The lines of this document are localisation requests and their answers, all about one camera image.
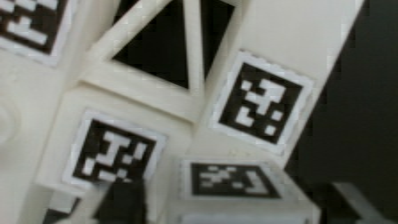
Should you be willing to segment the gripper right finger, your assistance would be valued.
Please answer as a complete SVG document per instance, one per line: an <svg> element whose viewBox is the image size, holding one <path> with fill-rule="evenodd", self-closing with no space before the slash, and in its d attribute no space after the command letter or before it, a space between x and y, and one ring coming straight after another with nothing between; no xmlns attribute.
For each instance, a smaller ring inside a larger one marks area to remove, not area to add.
<svg viewBox="0 0 398 224"><path fill-rule="evenodd" d="M322 186L320 224L391 224L365 194L349 182Z"/></svg>

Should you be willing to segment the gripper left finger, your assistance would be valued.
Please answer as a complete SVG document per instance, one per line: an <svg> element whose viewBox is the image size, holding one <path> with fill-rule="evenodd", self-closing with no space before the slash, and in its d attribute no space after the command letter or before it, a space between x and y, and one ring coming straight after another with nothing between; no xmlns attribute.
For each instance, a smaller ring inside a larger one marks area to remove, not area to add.
<svg viewBox="0 0 398 224"><path fill-rule="evenodd" d="M98 181L64 224L148 224L144 180Z"/></svg>

